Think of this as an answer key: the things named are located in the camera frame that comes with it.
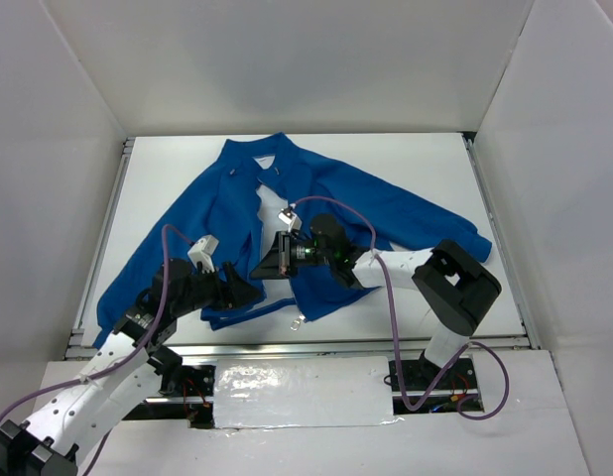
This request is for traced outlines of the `blue zip-up jacket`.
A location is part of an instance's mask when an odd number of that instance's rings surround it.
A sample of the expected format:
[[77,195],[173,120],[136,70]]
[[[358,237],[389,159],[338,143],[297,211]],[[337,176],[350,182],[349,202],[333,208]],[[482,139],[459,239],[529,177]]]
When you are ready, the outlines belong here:
[[211,234],[219,241],[215,258],[249,277],[262,258],[264,223],[259,215],[261,186],[298,206],[310,223],[332,214],[348,238],[361,246],[372,241],[390,250],[432,248],[456,242],[479,262],[492,243],[466,218],[394,184],[336,159],[303,149],[283,133],[263,139],[225,141],[216,160],[174,200],[103,292],[96,307],[101,346],[114,324],[151,282],[163,263],[161,231],[166,224],[196,240]]

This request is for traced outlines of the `silver zipper pull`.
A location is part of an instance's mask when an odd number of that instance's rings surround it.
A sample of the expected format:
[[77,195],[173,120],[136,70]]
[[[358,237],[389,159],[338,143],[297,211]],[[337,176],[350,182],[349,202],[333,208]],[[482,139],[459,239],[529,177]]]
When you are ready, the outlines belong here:
[[299,315],[296,319],[293,320],[290,326],[291,331],[298,331],[305,322],[306,318],[303,315]]

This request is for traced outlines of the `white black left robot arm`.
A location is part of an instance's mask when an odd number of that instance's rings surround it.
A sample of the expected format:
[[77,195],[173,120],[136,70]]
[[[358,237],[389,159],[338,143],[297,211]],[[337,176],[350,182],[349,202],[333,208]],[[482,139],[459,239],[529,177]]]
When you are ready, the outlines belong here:
[[230,263],[199,271],[169,259],[122,313],[95,356],[21,422],[0,417],[0,475],[76,475],[95,446],[145,399],[180,375],[166,342],[192,311],[236,310],[260,297]]

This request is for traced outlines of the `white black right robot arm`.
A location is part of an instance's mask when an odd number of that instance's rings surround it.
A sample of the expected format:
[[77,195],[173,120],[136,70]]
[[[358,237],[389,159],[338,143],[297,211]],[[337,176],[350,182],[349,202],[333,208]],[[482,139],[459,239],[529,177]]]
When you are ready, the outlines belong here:
[[287,280],[305,267],[326,266],[347,289],[390,286],[423,296],[439,325],[422,354],[437,373],[466,345],[502,291],[499,281],[457,243],[444,239],[431,249],[375,252],[355,244],[331,214],[317,215],[309,235],[299,233],[298,215],[285,208],[270,251],[250,273],[254,280]]

